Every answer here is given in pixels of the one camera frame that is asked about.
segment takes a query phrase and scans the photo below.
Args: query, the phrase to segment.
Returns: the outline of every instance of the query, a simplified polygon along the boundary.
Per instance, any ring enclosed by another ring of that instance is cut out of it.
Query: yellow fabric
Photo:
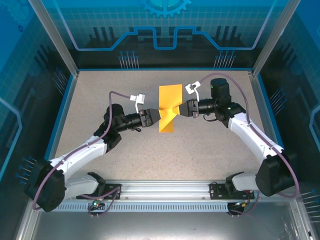
[[[182,84],[159,86],[159,133],[174,132],[174,118],[180,113],[182,101]]]

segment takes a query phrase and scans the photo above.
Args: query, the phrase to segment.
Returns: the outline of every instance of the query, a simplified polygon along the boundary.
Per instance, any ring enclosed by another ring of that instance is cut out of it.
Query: white cable clip
[[[197,88],[200,87],[201,84],[199,81],[196,81],[194,83],[189,83],[187,86],[185,86],[186,91],[188,92],[188,94],[196,94],[196,100],[199,102],[199,93],[197,91]]]
[[[137,114],[139,113],[138,104],[144,104],[145,103],[145,97],[146,97],[146,95],[144,95],[142,93],[139,93],[138,96],[134,96],[134,95],[130,96],[130,100],[131,101],[135,101],[135,110],[136,110]]]

